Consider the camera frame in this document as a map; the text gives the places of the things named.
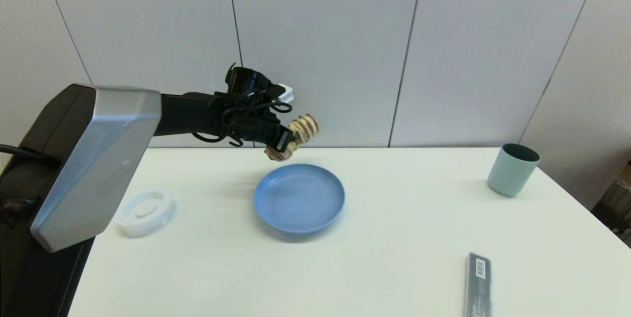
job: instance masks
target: white table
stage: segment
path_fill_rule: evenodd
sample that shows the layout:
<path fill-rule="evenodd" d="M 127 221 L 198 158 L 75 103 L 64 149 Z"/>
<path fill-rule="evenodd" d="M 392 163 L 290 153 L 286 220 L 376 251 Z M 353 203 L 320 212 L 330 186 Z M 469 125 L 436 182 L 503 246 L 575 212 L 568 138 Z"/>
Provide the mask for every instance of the white table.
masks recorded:
<path fill-rule="evenodd" d="M 631 315 L 631 249 L 542 171 L 515 199 L 485 184 L 495 148 L 151 149 L 128 195 L 170 191 L 176 214 L 144 238 L 99 235 L 74 317 L 461 317 L 469 252 L 492 262 L 496 317 Z M 259 180 L 286 164 L 335 173 L 339 222 L 306 243 L 255 215 Z"/>

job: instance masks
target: wall seam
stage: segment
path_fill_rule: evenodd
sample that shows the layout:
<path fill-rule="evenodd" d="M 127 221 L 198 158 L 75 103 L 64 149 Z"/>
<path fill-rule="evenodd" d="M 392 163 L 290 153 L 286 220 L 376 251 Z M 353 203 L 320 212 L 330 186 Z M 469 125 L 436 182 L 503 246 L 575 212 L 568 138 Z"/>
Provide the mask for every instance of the wall seam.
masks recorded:
<path fill-rule="evenodd" d="M 396 115 L 397 115 L 397 111 L 399 110 L 399 101 L 401 100 L 401 89 L 403 88 L 403 76 L 405 74 L 405 66 L 408 63 L 408 53 L 410 52 L 410 43 L 412 42 L 412 32 L 414 30 L 414 21 L 417 17 L 418 7 L 419 7 L 419 0 L 415 0 L 414 9 L 412 11 L 412 22 L 410 23 L 410 33 L 408 34 L 408 44 L 405 47 L 405 56 L 403 57 L 403 67 L 401 68 L 401 80 L 399 81 L 399 90 L 396 95 L 394 114 L 392 115 L 392 127 L 390 127 L 390 137 L 388 138 L 388 148 L 392 146 L 392 135 L 394 134 L 394 123 L 396 122 Z"/>
<path fill-rule="evenodd" d="M 70 28 L 68 27 L 68 23 L 66 23 L 66 18 L 64 17 L 64 14 L 61 12 L 61 7 L 59 7 L 59 3 L 57 2 L 57 0 L 54 0 L 54 1 L 57 7 L 57 11 L 59 11 L 59 16 L 61 16 L 61 21 L 64 22 L 64 26 L 66 27 L 66 32 L 68 32 L 68 36 L 70 37 L 70 41 L 72 42 L 74 51 L 77 53 L 77 56 L 79 57 L 79 61 L 81 62 L 81 66 L 83 67 L 85 75 L 88 77 L 90 84 L 94 85 L 94 82 L 92 81 L 92 77 L 90 77 L 90 73 L 88 72 L 88 68 L 86 68 L 85 63 L 83 62 L 83 57 L 81 57 L 81 54 L 79 53 L 79 49 L 77 48 L 77 45 L 74 42 L 74 37 L 72 37 L 72 34 L 70 33 Z"/>
<path fill-rule="evenodd" d="M 559 58 L 557 59 L 557 63 L 556 63 L 556 65 L 554 65 L 554 69 L 552 70 L 552 73 L 550 74 L 550 77 L 548 78 L 548 82 L 546 83 L 546 86 L 543 88 L 543 92 L 541 92 L 541 96 L 539 97 L 539 101 L 537 101 L 537 105 L 534 106 L 534 110 L 530 114 L 530 118 L 528 119 L 528 122 L 526 123 L 526 126 L 524 127 L 524 130 L 521 133 L 521 136 L 519 137 L 518 143 L 521 143 L 521 141 L 524 139 L 524 136 L 526 135 L 526 131 L 528 130 L 528 126 L 530 126 L 530 122 L 532 121 L 532 118 L 534 117 L 534 113 L 537 112 L 537 109 L 539 108 L 539 104 L 541 104 L 541 100 L 543 99 L 543 96 L 545 95 L 546 91 L 548 90 L 548 86 L 550 86 L 550 82 L 552 81 L 552 77 L 554 77 L 554 74 L 557 71 L 557 67 L 559 67 L 559 63 L 561 63 L 561 58 L 563 58 L 563 53 L 565 53 L 565 49 L 567 48 L 568 43 L 570 43 L 570 39 L 572 38 L 572 34 L 574 33 L 574 29 L 576 28 L 577 23 L 579 23 L 579 19 L 581 18 L 581 14 L 583 12 L 583 8 L 585 7 L 585 4 L 586 4 L 587 1 L 588 0 L 583 0 L 583 4 L 581 5 L 581 9 L 579 9 L 579 14 L 576 16 L 576 19 L 574 20 L 574 25 L 572 25 L 572 29 L 570 30 L 570 34 L 567 36 L 567 40 L 565 41 L 565 45 L 563 45 L 563 49 L 561 50 L 561 54 L 559 54 Z"/>

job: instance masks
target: blue plate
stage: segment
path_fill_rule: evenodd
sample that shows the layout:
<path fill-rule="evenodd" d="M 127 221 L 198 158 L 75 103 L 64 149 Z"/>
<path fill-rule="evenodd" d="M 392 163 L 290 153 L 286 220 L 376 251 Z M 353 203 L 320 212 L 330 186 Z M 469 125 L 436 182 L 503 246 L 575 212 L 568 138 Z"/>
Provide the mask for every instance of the blue plate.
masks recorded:
<path fill-rule="evenodd" d="M 344 187 L 327 169 L 293 164 L 266 175 L 254 192 L 254 207 L 268 225 L 287 234 L 311 234 L 337 218 Z"/>

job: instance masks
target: white plastic lid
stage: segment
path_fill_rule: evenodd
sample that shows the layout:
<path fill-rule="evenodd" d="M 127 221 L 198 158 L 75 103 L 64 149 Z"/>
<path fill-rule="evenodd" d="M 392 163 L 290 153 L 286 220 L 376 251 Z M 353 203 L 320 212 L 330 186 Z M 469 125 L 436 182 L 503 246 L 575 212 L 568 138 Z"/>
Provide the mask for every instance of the white plastic lid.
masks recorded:
<path fill-rule="evenodd" d="M 124 234 L 139 237 L 160 229 L 171 220 L 175 202 L 160 191 L 147 191 L 123 203 L 114 222 Z"/>

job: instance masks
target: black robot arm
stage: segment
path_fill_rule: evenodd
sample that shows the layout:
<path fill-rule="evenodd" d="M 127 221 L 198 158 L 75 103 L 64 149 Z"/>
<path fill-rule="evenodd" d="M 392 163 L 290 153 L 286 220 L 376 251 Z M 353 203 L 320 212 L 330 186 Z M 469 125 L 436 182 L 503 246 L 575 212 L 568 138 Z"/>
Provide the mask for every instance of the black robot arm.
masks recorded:
<path fill-rule="evenodd" d="M 212 95 L 71 85 L 41 111 L 0 175 L 0 315 L 68 314 L 97 234 L 113 218 L 153 136 L 193 133 L 266 144 L 287 159 L 317 132 L 309 115 L 283 126 L 290 88 L 231 68 Z"/>

